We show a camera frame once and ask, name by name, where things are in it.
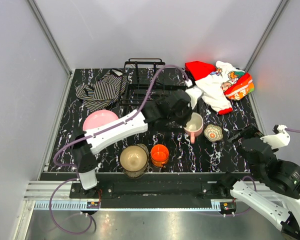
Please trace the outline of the pink ceramic mug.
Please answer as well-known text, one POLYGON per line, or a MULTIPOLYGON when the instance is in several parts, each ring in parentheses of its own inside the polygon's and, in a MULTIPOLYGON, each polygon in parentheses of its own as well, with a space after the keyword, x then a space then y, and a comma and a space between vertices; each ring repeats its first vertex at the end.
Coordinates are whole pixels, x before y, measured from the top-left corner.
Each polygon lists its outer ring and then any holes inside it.
POLYGON ((196 137, 203 132, 204 121, 199 113, 193 112, 190 120, 186 123, 183 128, 185 133, 190 137, 190 143, 194 144, 196 137))

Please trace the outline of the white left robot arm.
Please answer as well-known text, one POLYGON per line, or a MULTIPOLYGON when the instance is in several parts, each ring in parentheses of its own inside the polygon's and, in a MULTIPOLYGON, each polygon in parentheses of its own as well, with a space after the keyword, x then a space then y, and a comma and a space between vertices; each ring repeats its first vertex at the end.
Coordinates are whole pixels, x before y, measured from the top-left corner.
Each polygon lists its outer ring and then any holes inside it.
POLYGON ((77 165, 80 192, 87 198, 98 193, 97 167, 94 156, 106 147, 135 134, 144 133, 149 126, 176 123, 186 126, 201 93, 194 88, 177 90, 156 100, 144 99, 139 109, 103 126, 80 132, 70 151, 77 165))

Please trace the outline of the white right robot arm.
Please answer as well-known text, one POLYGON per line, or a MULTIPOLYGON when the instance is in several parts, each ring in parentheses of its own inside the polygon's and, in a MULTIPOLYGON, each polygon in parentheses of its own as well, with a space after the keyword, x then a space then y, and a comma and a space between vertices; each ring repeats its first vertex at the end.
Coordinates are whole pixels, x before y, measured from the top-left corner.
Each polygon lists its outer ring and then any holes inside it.
POLYGON ((281 124, 274 126, 272 135, 263 135, 249 125, 233 130, 228 138, 230 143, 241 141, 238 152, 247 161, 253 179, 280 196, 285 207, 274 204, 230 172, 216 185, 220 197, 244 202, 271 222, 286 240, 300 240, 300 166, 275 154, 290 143, 289 132, 291 129, 281 124))

